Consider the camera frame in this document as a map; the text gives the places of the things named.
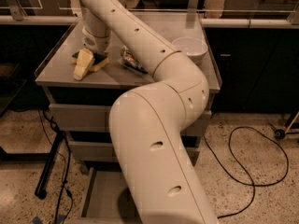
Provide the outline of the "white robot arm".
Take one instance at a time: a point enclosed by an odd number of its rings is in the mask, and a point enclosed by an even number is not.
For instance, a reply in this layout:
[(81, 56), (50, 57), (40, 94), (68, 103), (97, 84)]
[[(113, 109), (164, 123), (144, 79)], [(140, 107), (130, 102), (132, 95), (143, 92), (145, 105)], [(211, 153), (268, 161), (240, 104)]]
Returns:
[(81, 0), (152, 77), (122, 94), (109, 131), (143, 224), (219, 224), (180, 133), (206, 108), (204, 73), (118, 0)]

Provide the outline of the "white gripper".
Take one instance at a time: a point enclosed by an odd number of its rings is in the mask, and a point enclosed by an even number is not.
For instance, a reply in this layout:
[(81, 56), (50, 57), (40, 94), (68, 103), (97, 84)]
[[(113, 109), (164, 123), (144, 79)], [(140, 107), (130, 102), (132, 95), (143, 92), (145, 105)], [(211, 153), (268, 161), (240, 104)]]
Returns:
[(93, 53), (105, 54), (109, 43), (109, 37), (98, 37), (88, 32), (86, 27), (82, 28), (82, 43), (86, 49), (81, 49), (73, 55), (76, 63), (74, 79), (82, 80), (93, 65)]

